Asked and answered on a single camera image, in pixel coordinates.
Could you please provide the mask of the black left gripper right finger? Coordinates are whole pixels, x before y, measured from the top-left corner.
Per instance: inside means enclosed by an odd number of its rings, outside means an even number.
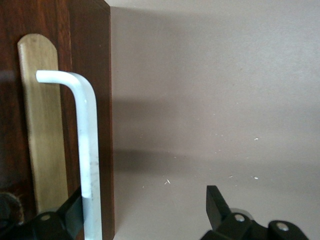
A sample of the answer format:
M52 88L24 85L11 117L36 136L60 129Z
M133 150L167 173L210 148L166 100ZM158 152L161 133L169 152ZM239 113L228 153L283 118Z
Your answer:
M206 187L206 213L211 225L203 240L306 240L308 237L295 224L273 220L268 227L246 214L232 212L215 185Z

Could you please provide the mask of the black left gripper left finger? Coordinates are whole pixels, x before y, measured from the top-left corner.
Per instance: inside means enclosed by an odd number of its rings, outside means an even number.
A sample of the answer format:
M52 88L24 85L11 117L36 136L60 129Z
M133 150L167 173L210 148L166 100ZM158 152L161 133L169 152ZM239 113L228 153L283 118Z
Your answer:
M27 224L32 240L74 240L84 227L83 203L75 192L56 211L39 214Z

